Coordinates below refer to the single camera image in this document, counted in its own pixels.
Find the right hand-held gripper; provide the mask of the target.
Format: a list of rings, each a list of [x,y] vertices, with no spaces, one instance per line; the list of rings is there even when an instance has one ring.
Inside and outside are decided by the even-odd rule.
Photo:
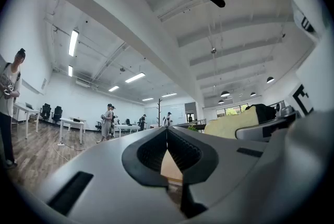
[[[261,157],[261,223],[333,222],[333,30],[298,69],[314,111],[296,121],[253,104],[259,125],[239,128],[239,140],[269,142]]]

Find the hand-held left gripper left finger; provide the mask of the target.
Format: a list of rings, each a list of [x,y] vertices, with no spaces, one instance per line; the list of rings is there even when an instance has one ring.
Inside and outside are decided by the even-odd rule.
[[[36,197],[76,223],[180,223],[186,218],[165,187],[143,186],[122,164],[123,151],[157,128],[96,144],[61,166],[37,188]]]

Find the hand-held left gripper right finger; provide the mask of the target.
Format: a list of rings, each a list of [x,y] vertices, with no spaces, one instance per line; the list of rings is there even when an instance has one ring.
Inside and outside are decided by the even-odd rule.
[[[267,143],[166,130],[167,150],[182,174],[181,211],[199,215],[227,196],[255,166]]]

